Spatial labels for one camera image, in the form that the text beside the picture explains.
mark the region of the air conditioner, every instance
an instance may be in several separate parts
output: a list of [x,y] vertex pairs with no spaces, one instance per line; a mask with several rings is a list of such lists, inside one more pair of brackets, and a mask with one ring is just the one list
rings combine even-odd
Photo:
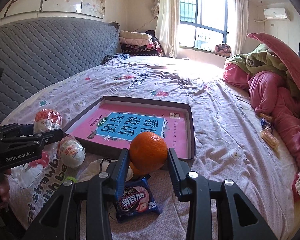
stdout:
[[263,10],[267,19],[281,19],[290,21],[288,12],[285,8],[269,8]]

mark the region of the gray quilted headboard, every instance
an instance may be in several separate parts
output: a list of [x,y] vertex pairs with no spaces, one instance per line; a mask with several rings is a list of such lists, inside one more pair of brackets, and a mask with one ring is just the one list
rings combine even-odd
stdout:
[[121,51],[117,23],[42,17],[0,26],[0,123],[36,92]]

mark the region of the window frame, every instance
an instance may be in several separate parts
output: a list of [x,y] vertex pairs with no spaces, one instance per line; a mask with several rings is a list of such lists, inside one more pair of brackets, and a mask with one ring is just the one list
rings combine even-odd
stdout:
[[196,48],[195,41],[196,41],[196,38],[197,38],[197,27],[223,34],[222,43],[226,43],[227,35],[228,35],[228,32],[227,32],[227,28],[228,28],[228,0],[225,0],[225,27],[224,27],[224,30],[219,30],[219,29],[216,29],[216,28],[213,28],[213,27],[202,25],[202,0],[201,0],[201,6],[200,6],[200,23],[198,23],[198,13],[199,13],[198,12],[198,0],[196,0],[195,22],[193,23],[193,22],[181,21],[180,20],[181,24],[187,24],[187,25],[195,26],[195,29],[194,29],[194,44],[193,44],[194,48]]

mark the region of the person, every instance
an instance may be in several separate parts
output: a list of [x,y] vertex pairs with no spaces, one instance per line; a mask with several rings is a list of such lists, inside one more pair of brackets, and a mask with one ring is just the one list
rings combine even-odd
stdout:
[[[5,174],[10,175],[11,169],[6,170]],[[1,196],[1,200],[4,203],[7,203],[10,199],[9,190],[10,190],[10,185],[9,185],[8,178],[6,176],[4,176],[4,180],[1,181],[1,183],[0,183],[0,196]]]

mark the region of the oreo package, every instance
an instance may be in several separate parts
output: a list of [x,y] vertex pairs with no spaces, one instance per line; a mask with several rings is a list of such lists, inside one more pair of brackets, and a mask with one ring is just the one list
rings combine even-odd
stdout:
[[261,122],[261,126],[262,126],[263,130],[264,130],[266,127],[268,127],[268,128],[271,129],[271,133],[273,132],[273,128],[272,128],[271,122],[267,121],[267,120],[264,119],[264,118],[261,118],[260,122]]
[[125,183],[122,197],[114,203],[119,223],[150,212],[160,214],[149,189],[147,182],[149,178],[150,175],[147,174],[141,179],[129,180]]

